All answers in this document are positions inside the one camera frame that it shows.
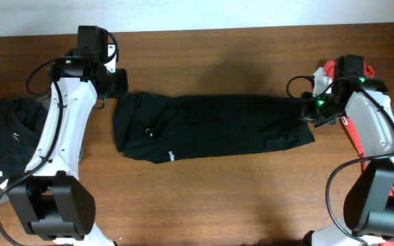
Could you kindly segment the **black polo shirt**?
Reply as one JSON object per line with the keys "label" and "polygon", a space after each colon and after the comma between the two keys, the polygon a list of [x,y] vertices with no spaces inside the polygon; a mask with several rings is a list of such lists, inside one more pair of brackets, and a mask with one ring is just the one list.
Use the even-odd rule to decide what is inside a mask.
{"label": "black polo shirt", "polygon": [[138,92],[118,99],[112,123],[117,151],[155,164],[289,150],[315,141],[300,120],[300,105],[275,96]]}

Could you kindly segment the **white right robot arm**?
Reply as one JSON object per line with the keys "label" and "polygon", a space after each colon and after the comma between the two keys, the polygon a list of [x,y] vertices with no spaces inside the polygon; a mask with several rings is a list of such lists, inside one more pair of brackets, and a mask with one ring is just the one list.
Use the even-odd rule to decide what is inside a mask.
{"label": "white right robot arm", "polygon": [[[374,245],[394,241],[394,115],[381,80],[366,77],[310,76],[313,91],[303,93],[304,119],[321,126],[343,116],[351,119],[364,155],[338,166],[326,183],[325,201],[332,223],[304,237],[305,245]],[[330,187],[344,168],[365,162],[366,169],[346,195],[338,219]]]}

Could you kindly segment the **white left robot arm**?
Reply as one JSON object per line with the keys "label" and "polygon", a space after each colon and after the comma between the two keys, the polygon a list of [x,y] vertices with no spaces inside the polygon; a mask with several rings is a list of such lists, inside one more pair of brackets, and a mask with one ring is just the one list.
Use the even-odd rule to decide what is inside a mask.
{"label": "white left robot arm", "polygon": [[79,154],[98,96],[125,89],[116,58],[60,57],[51,71],[51,104],[22,177],[9,179],[11,205],[27,234],[60,245],[114,245],[95,224],[94,197],[79,182]]}

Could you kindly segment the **red crumpled garment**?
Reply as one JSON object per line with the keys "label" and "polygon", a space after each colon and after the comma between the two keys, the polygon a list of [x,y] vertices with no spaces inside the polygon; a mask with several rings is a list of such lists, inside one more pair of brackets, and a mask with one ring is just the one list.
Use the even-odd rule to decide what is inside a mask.
{"label": "red crumpled garment", "polygon": [[[334,78],[335,74],[335,68],[336,68],[336,62],[335,61],[327,61],[324,65],[324,75],[326,77]],[[364,76],[367,78],[373,78],[375,75],[375,72],[373,68],[364,62]],[[356,149],[359,157],[364,157],[365,153],[363,150],[363,147],[360,142],[360,137],[358,134],[358,131],[356,130],[356,127],[353,123],[353,121],[348,118],[348,117],[342,117],[340,119],[341,125],[348,136],[349,140],[351,141],[352,145]],[[394,186],[391,188],[391,192],[389,194],[390,198],[394,198]],[[388,241],[385,243],[380,243],[379,246],[394,246],[394,241]]]}

